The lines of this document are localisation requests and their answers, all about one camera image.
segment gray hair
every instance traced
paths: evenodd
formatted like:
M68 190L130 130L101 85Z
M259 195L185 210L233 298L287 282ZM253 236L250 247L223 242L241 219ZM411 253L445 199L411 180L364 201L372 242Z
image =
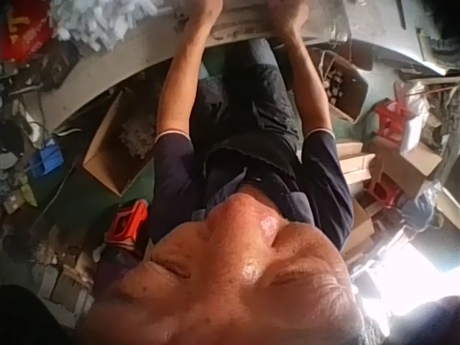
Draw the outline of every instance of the gray hair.
M385 341L378 323L371 318L364 317L364 325L359 334L347 339L342 345L381 345Z

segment blue bin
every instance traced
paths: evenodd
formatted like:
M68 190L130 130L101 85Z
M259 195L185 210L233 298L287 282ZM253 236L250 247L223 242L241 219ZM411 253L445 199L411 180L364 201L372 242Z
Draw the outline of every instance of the blue bin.
M36 152L29 161L29 168L34 178L41 178L64 164L63 153L54 139L46 147Z

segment red object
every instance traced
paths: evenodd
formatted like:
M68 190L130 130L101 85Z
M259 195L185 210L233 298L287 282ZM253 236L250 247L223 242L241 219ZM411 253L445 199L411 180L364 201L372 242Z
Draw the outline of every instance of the red object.
M397 101L386 101L375 108L379 116L377 135L401 147L406 134L407 124L414 119L414 114Z
M104 240L125 249L134 249L139 227L147 220L149 204L146 200L138 200L133 207L120 210Z
M372 182L367 185L366 189L370 195L378 200L385 208L394 208L397 201L403 194L399 186L388 176L382 175L382 179L371 189Z
M0 59L26 62L52 37L48 1L10 0L0 27Z

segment shirt sleeve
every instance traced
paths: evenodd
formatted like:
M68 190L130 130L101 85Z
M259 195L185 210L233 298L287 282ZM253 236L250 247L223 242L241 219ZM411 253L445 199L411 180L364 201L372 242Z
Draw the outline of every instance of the shirt sleeve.
M330 132L317 131L305 139L302 174L306 178L301 188L316 226L341 250L353 227L353 203Z
M162 135L154 146L155 193L149 215L154 243L176 226L190 221L199 196L199 169L188 137Z

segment man's nose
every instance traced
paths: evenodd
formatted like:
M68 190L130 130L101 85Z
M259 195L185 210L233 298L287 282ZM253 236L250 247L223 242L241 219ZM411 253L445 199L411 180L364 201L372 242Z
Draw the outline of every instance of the man's nose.
M207 223L209 278L246 285L263 273L285 220L253 197L235 194L210 213Z

